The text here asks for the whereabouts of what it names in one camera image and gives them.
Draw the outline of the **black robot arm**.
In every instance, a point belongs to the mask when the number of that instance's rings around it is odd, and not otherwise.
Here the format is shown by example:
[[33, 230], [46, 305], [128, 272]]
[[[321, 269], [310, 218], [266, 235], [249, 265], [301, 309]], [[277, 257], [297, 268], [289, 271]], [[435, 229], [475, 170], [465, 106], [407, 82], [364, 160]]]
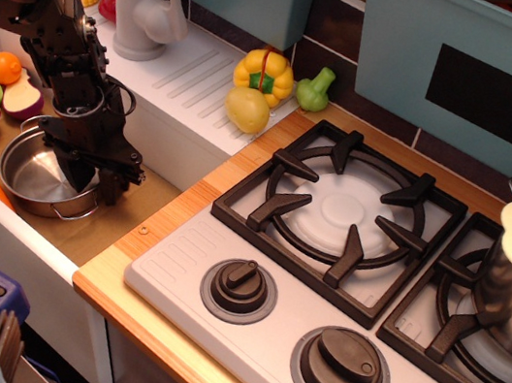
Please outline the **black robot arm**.
[[115, 205], [142, 183], [143, 158], [124, 136], [126, 87], [106, 72], [94, 19], [81, 0], [0, 0], [0, 29], [20, 37], [52, 90], [55, 115], [38, 125], [66, 180], [82, 191], [98, 178], [102, 199]]

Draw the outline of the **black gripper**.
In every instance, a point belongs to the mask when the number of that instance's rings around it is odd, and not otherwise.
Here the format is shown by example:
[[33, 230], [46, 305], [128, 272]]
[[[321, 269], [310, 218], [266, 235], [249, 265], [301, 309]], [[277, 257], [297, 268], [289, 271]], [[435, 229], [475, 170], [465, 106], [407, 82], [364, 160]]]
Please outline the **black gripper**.
[[42, 118], [39, 127], [54, 147], [62, 173], [81, 192], [99, 169], [100, 195], [106, 205], [116, 205], [131, 183], [144, 179], [142, 155], [124, 134], [137, 103], [134, 94], [107, 77], [65, 73], [47, 80], [56, 116]]

